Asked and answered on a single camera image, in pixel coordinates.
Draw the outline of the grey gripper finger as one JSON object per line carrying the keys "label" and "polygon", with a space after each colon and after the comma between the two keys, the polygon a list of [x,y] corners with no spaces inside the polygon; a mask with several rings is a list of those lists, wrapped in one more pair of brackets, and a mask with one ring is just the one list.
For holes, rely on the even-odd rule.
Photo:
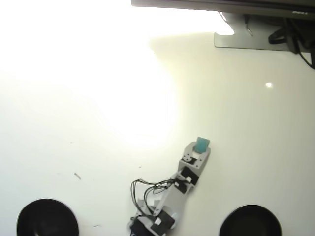
{"label": "grey gripper finger", "polygon": [[196,158],[193,157],[195,145],[196,145],[196,142],[191,142],[185,147],[182,161],[189,164],[194,164],[196,162]]}
{"label": "grey gripper finger", "polygon": [[210,154],[211,154],[211,148],[208,147],[208,148],[206,148],[206,151],[204,153],[201,153],[199,155],[198,159],[196,160],[195,169],[196,169],[196,174],[198,176],[200,176],[201,173],[203,172],[203,170],[207,164],[207,161],[210,157]]}

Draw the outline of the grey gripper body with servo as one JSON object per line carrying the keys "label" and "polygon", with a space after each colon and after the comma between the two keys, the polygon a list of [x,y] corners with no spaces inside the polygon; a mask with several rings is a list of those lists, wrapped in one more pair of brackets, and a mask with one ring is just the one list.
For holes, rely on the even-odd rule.
{"label": "grey gripper body with servo", "polygon": [[190,183],[196,186],[201,175],[201,161],[194,157],[183,157],[179,161],[178,171],[184,179],[190,178]]}

